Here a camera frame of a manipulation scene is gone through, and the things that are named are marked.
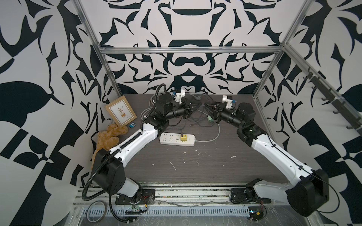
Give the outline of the grey USB cable yellow charger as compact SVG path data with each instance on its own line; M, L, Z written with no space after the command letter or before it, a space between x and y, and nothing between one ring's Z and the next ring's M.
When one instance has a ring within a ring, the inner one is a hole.
M181 135L184 135L185 132L184 130L187 128L187 127L191 127L191 126L194 126L198 123L198 120L191 116L190 118L187 118L187 119L183 119L181 118L179 120L179 122L177 122L175 125L170 125L166 131L167 132L179 132Z

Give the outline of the yellow USB wall charger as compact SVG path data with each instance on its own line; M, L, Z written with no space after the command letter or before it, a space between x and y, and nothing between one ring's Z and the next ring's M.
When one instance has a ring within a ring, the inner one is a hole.
M183 135L180 136L180 141L186 142L187 140L188 140L188 138L187 138L186 134L183 134Z

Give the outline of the white power strip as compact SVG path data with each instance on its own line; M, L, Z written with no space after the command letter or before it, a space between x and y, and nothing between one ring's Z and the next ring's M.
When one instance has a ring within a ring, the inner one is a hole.
M182 142L180 141L180 133L164 132L161 134L159 141L162 145L193 147L195 145L195 136L192 134L186 135L188 140L186 142Z

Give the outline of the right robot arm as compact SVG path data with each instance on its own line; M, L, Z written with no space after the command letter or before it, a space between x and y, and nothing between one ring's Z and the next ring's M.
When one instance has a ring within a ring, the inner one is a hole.
M310 216L330 199L329 177L322 169L313 170L277 145L255 124L255 111L251 104L240 103L231 110L227 103L205 105L209 115L217 122L224 121L237 128L241 141L268 159L288 180L272 183L256 179L249 183L257 198L268 198L290 205L298 214Z

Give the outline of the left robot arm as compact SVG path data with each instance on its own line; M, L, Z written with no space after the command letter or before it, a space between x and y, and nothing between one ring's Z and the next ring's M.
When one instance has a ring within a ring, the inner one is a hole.
M170 119L190 118L200 108L202 102L187 98L184 92L180 89L169 93L163 83L157 87L155 103L143 117L140 129L123 143L96 153L93 169L82 191L83 201L93 200L104 193L108 194L109 205L113 195L124 195L131 204L141 201L141 185L127 178L124 168L141 149L165 132Z

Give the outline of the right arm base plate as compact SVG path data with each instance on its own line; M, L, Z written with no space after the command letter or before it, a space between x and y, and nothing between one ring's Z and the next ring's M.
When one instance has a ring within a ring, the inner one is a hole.
M230 202L233 204L246 204L246 203L259 203L270 204L272 203L269 198L260 198L254 191L248 188L232 188L230 190Z

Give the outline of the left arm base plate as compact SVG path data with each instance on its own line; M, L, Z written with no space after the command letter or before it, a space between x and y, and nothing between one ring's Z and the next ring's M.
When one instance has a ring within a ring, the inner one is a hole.
M131 204L149 204L155 200L155 189L142 189L138 191L133 197L117 194L116 205L131 205Z

